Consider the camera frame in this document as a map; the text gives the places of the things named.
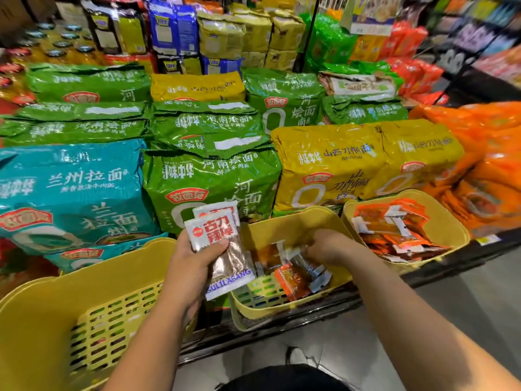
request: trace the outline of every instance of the display bin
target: display bin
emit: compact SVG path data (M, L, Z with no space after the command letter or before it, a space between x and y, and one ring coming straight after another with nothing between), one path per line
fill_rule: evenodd
M312 206L298 213L267 219L257 223L241 224L241 239L245 250L256 250L269 244L285 240L285 247L296 247L309 243L313 230L328 228L353 238L342 220L331 210ZM331 272L329 289L290 302L275 276L257 277L244 287L232 291L230 296L237 310L246 318L256 320L280 311L289 310L299 304L320 298L329 291L352 280L343 267L327 265Z
M412 272L431 261L440 261L443 259L444 256L462 247L465 247L470 242L471 237L468 231L450 213L450 211L443 207L434 197L426 194L425 192L421 192L415 189L408 189L396 195L364 200L362 202L356 200L348 201L344 205L344 209L342 211L342 221L348 228L349 232L354 236L357 242L365 245L365 243L358 235L358 233L356 233L353 225L351 224L351 218L355 214L356 206L361 203L387 203L396 198L413 199L419 204L425 206L426 213L430 217L430 220L427 223L425 223L424 226L425 234L434 244L448 245L452 247L452 249L447 251L445 254L435 256L434 258L427 259L425 261L417 261L413 263L394 263L385 261L385 263L398 274Z
M158 238L6 295L0 301L0 389L77 391L106 380L153 307L175 246Z

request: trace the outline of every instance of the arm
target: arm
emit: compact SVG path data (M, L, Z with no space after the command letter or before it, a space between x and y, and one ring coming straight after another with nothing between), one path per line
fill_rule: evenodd
M491 355L423 301L367 247L318 230L308 254L349 269L407 391L521 391Z
M183 332L197 314L208 266L228 248L220 240L193 253L186 230L179 234L163 289L147 319L110 376L104 391L170 391Z

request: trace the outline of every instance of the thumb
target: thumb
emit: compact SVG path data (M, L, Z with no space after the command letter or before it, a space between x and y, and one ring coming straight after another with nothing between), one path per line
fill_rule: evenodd
M220 239L218 242L209 245L202 251L199 251L196 255L202 264L208 266L216 260L219 255L225 252L229 245L230 241L228 239Z

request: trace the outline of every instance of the supermarket shelf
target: supermarket shelf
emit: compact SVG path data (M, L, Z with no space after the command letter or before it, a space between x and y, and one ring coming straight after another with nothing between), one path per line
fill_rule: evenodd
M521 228L502 232L498 236L501 241L485 246L471 241L466 247L447 256L442 263L431 262L415 272L404 275L403 279L412 288L418 288L481 266L521 245ZM264 319L261 326L246 332L236 329L232 321L231 310L224 310L219 315L220 323L218 325L194 332L192 341L185 345L179 357L179 365L258 342L313 322L329 320L347 311L355 310L361 305L361 298L356 286L350 282L325 298Z

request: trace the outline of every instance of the red logo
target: red logo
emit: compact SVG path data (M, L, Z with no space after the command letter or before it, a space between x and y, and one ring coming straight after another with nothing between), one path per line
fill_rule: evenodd
M69 103L98 103L100 95L92 92L72 92L63 97Z
M413 160L412 162L406 162L406 163L402 164L401 170L402 170L402 173L405 173L408 171L419 170L425 166L426 166L425 163L418 162L417 160Z
M208 195L207 189L183 188L170 192L165 197L174 204L183 202L202 202Z
M192 234L196 237L201 237L203 235L203 230L199 227L192 229Z
M60 256L71 261L80 258L99 258L103 254L104 250L95 248L80 248L78 250L72 250L62 253Z
M12 232L37 223L53 223L53 215L30 207L9 211L0 215L0 228Z
M268 97L264 99L264 103L266 103L266 107L280 107L284 108L288 103L288 99L285 97Z
M302 182L304 185L311 184L312 182L327 182L331 177L334 177L334 174L322 171L318 173L310 174L309 176L302 177Z

